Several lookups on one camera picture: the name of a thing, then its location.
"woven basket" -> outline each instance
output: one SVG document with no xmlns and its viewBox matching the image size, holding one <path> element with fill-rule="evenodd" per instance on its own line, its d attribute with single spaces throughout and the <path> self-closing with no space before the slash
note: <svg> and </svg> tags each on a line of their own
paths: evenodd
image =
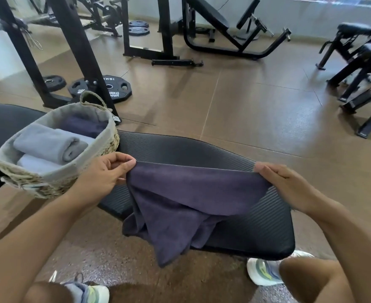
<svg viewBox="0 0 371 303">
<path fill-rule="evenodd" d="M 97 97 L 103 106 L 84 102 L 85 97 L 89 95 Z M 21 131 L 14 134 L 0 148 L 0 171 L 6 175 L 1 178 L 1 181 L 24 189 L 38 198 L 55 198 L 65 193 L 75 183 L 79 174 L 87 168 L 94 157 L 116 151 L 120 138 L 114 115 L 101 97 L 94 92 L 84 91 L 80 102 L 58 107 L 37 119 L 35 123 L 58 128 L 60 121 L 73 113 L 81 114 L 91 120 L 108 121 L 108 125 L 77 158 L 55 171 L 42 175 L 16 165 L 23 153 L 13 148 L 13 142 Z"/>
</svg>

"foot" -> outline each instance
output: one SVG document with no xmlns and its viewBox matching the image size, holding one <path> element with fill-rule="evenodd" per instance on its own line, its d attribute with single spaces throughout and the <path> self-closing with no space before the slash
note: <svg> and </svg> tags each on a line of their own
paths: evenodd
<svg viewBox="0 0 371 303">
<path fill-rule="evenodd" d="M 50 282 L 55 282 L 57 271 L 53 273 L 50 278 Z M 73 296 L 74 303 L 108 303 L 110 299 L 110 292 L 106 286 L 96 285 L 89 286 L 83 284 L 83 275 L 77 274 L 73 282 L 61 283 Z"/>
<path fill-rule="evenodd" d="M 295 250 L 290 257 L 314 257 L 312 254 Z M 282 260 L 271 261 L 257 258 L 250 258 L 247 261 L 247 273 L 254 284 L 258 286 L 272 286 L 283 284 L 279 272 Z"/>
</svg>

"towel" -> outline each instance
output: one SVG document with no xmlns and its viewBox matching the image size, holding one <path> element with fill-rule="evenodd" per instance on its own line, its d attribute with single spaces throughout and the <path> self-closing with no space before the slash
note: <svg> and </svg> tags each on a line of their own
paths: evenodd
<svg viewBox="0 0 371 303">
<path fill-rule="evenodd" d="M 202 248 L 218 222 L 246 213 L 271 187 L 254 172 L 147 162 L 127 173 L 127 185 L 133 213 L 122 233 L 152 244 L 160 267 Z"/>
<path fill-rule="evenodd" d="M 27 171 L 38 173 L 39 175 L 55 171 L 62 167 L 62 165 L 49 162 L 42 158 L 36 158 L 28 154 L 24 154 L 17 161 L 17 165 L 26 169 Z"/>
<path fill-rule="evenodd" d="M 13 142 L 16 150 L 49 162 L 64 165 L 79 156 L 87 143 L 56 130 L 32 123 Z"/>
<path fill-rule="evenodd" d="M 66 117 L 60 124 L 60 129 L 79 135 L 96 138 L 107 127 L 107 122 L 94 122 L 78 115 Z"/>
<path fill-rule="evenodd" d="M 88 145 L 91 145 L 95 141 L 94 138 L 90 138 L 90 137 L 87 137 L 87 136 L 79 135 L 79 134 L 68 132 L 68 131 L 64 131 L 64 130 L 61 130 L 59 128 L 57 128 L 56 131 L 66 135 L 66 136 L 77 137 L 77 138 L 79 138 L 79 140 L 86 142 Z"/>
</svg>

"knee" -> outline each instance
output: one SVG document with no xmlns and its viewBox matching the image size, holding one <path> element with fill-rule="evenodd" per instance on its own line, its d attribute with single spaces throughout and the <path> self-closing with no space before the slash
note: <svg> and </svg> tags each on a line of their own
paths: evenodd
<svg viewBox="0 0 371 303">
<path fill-rule="evenodd" d="M 22 303 L 72 303 L 70 291 L 63 285 L 48 282 L 34 283 Z"/>
</svg>

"light blue towel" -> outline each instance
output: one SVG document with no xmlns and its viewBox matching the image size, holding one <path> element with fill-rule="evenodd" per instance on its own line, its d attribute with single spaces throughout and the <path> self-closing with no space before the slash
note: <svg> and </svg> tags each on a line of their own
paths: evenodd
<svg viewBox="0 0 371 303">
<path fill-rule="evenodd" d="M 77 137 L 32 123 L 22 130 L 13 146 L 25 154 L 64 165 L 78 157 L 87 148 L 87 143 Z"/>
</svg>

